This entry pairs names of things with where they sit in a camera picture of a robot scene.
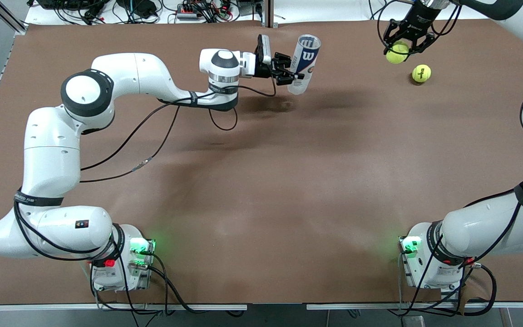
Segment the can label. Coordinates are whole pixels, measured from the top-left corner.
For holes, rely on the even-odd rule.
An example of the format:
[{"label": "can label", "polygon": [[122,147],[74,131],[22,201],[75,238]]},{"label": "can label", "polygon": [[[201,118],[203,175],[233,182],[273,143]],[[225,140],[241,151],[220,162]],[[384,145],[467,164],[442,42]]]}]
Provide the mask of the can label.
[{"label": "can label", "polygon": [[320,45],[320,39],[313,35],[302,35],[298,38],[292,57],[292,71],[296,74],[304,74],[304,79],[295,80],[288,85],[290,93],[301,94],[307,89],[314,72]]}]

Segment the metal post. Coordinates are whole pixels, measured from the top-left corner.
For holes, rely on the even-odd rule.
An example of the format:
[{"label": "metal post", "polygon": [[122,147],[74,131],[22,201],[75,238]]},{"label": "metal post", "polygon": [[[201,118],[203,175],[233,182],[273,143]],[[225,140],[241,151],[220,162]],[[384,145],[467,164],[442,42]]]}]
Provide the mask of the metal post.
[{"label": "metal post", "polygon": [[278,28],[278,23],[274,22],[274,0],[264,0],[263,11],[263,25],[264,27]]},{"label": "metal post", "polygon": [[4,4],[0,2],[0,19],[17,33],[25,34],[25,25]]}]

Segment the silver metal ring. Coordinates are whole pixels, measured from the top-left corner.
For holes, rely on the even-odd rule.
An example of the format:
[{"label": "silver metal ring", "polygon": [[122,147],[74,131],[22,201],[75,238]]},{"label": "silver metal ring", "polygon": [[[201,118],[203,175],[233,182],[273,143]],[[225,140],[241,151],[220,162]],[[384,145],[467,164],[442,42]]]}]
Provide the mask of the silver metal ring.
[{"label": "silver metal ring", "polygon": [[239,75],[236,76],[219,76],[212,72],[209,72],[209,78],[218,81],[219,83],[234,83],[239,79]]}]

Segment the tennis ball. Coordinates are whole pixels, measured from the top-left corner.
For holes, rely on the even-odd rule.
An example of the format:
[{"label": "tennis ball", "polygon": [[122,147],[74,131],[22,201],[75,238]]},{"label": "tennis ball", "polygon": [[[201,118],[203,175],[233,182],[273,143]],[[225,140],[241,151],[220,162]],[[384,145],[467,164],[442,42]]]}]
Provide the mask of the tennis ball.
[{"label": "tennis ball", "polygon": [[413,80],[417,83],[423,83],[431,78],[431,68],[426,64],[420,64],[413,69]]},{"label": "tennis ball", "polygon": [[391,64],[400,64],[401,62],[407,60],[407,53],[409,53],[409,46],[403,41],[396,41],[391,49],[399,54],[394,53],[389,50],[386,52],[386,60]]}]

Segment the brown leather surface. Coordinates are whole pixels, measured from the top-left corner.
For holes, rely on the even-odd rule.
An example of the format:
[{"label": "brown leather surface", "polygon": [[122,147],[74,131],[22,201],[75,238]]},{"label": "brown leather surface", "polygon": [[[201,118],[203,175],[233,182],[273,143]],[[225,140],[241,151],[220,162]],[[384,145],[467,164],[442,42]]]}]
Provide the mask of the brown leather surface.
[{"label": "brown leather surface", "polygon": [[[203,109],[182,109],[145,168],[81,184],[64,201],[104,207],[115,222],[156,238],[187,302],[395,302],[399,235],[523,178],[523,43],[491,21],[459,21],[400,65],[386,62],[369,21],[275,30],[251,22],[32,25],[16,38],[0,84],[0,218],[21,184],[27,116],[60,104],[67,76],[96,56],[149,52],[178,87],[205,91],[199,51],[251,51],[259,33],[285,54],[303,33],[320,37],[305,94],[239,91],[231,132],[216,129]],[[417,64],[432,68],[424,85],[409,82]],[[269,80],[242,85],[271,92]],[[82,137],[83,166],[112,153],[157,106],[147,95],[118,99],[112,126]],[[151,155],[173,113],[156,114],[83,179],[125,172]],[[214,117],[222,126],[234,119]],[[523,301],[523,255],[485,263],[498,278],[498,300]],[[133,297],[163,300],[157,287]],[[0,257],[0,304],[93,301],[76,263]]]}]

